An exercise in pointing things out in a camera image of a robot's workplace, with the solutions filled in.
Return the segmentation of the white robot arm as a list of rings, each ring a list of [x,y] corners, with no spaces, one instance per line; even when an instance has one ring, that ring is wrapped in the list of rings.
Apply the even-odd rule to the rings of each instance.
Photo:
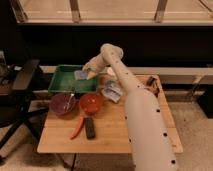
[[[123,50],[105,43],[84,66],[88,79],[110,66],[126,92],[124,112],[135,171],[178,171],[156,96],[121,61]]]

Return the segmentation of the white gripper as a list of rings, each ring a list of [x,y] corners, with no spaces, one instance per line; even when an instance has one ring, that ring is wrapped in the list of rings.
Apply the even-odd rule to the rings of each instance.
[[[97,76],[97,73],[100,73],[107,65],[108,63],[103,59],[101,54],[93,57],[83,66],[83,70],[89,70],[86,79],[94,78]]]

